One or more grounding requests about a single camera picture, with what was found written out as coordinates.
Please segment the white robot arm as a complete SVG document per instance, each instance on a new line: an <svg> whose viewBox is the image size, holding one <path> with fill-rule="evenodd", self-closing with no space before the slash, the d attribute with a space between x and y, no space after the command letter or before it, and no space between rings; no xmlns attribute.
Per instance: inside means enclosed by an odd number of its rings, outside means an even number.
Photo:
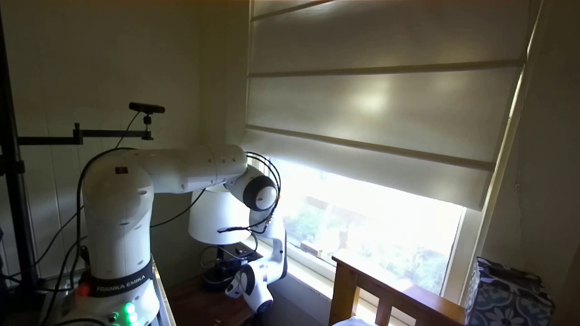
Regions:
<svg viewBox="0 0 580 326"><path fill-rule="evenodd" d="M159 193L217 190L237 199L244 219L206 213L190 235L212 244L266 235L273 251L241 264L226 295L253 311L273 300L270 284L286 273L286 232L275 217L280 174L259 152L237 145L112 148L86 163L79 177L86 270L54 326L168 326L152 257L154 199Z"/></svg>

